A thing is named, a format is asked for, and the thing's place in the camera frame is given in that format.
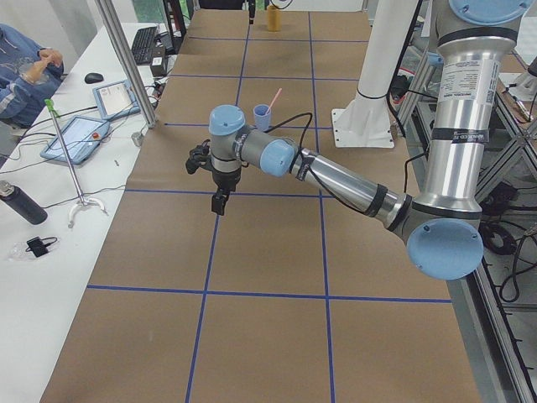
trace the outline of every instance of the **computer mouse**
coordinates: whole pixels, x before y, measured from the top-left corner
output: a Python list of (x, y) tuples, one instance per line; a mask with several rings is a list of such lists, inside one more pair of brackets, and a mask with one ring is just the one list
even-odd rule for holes
[(84, 77), (86, 84), (94, 84), (96, 82), (101, 82), (104, 80), (104, 77), (101, 73), (87, 73)]

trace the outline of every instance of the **white desk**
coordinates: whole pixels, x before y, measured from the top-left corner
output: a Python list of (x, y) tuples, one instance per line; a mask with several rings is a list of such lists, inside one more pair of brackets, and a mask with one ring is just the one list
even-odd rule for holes
[[(124, 24), (129, 43), (136, 30), (151, 24)], [(141, 66), (143, 82), (153, 77), (148, 66)], [(53, 97), (60, 114), (95, 105), (91, 89), (103, 83), (87, 85), (84, 76), (100, 72), (105, 81), (119, 81), (126, 76), (103, 28), (90, 43), (71, 73)], [(97, 111), (86, 113), (98, 117)], [(49, 118), (43, 111), (36, 120)], [(112, 123), (121, 124), (123, 119)], [(82, 190), (98, 191), (123, 185), (130, 174), (139, 149), (130, 139), (132, 132), (144, 127), (143, 116), (136, 114), (101, 144), (86, 163), (76, 168)], [(34, 132), (54, 133), (51, 123), (39, 125)], [(28, 141), (50, 137), (32, 136)], [(19, 161), (6, 161), (0, 179), (20, 186), (41, 206), (76, 196), (66, 165), (45, 162), (15, 173), (25, 165), (39, 162), (45, 143), (22, 148)], [(74, 201), (48, 210), (45, 222), (34, 226), (24, 221), (5, 203), (0, 203), (0, 401), (6, 403), (38, 402), (54, 369), (69, 331), (96, 258), (121, 200), (123, 191), (103, 192), (96, 197), (106, 204), (108, 215), (98, 207), (76, 214), (75, 226), (67, 227), (67, 214)], [(51, 253), (33, 261), (10, 260), (16, 243), (40, 236), (58, 237), (60, 243)]]

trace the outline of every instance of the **straw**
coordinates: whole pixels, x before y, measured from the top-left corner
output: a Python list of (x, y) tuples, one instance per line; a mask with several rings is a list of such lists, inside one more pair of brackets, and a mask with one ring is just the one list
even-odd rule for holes
[(269, 113), (270, 109), (272, 109), (272, 106), (274, 105), (274, 103), (276, 102), (276, 100), (278, 99), (279, 97), (279, 94), (282, 92), (282, 89), (280, 88), (278, 90), (278, 92), (276, 92), (276, 95), (274, 95), (274, 98), (272, 98), (272, 102), (270, 103), (270, 105), (268, 105), (268, 109), (267, 109), (267, 112), (265, 112), (265, 115), (267, 113)]

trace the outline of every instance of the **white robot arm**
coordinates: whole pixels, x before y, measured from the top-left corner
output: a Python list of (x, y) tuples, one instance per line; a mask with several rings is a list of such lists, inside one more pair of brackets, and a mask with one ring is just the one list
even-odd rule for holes
[(522, 14), (533, 0), (436, 0), (432, 50), (444, 59), (429, 164), (422, 192), (412, 198), (245, 122), (241, 109), (216, 107), (208, 142), (190, 152), (189, 173), (212, 172), (218, 190), (212, 211), (224, 213), (240, 181), (243, 162), (263, 172), (290, 173), (380, 220), (407, 245), (410, 259), (424, 273), (454, 280), (480, 263), (477, 232), (481, 208), (474, 195), (501, 59), (516, 45)]

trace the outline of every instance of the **keyboard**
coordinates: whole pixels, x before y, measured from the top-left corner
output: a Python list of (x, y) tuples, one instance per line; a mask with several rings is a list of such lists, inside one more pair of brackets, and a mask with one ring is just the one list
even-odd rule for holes
[(151, 63), (157, 27), (141, 28), (134, 36), (131, 51), (137, 65), (148, 65)]

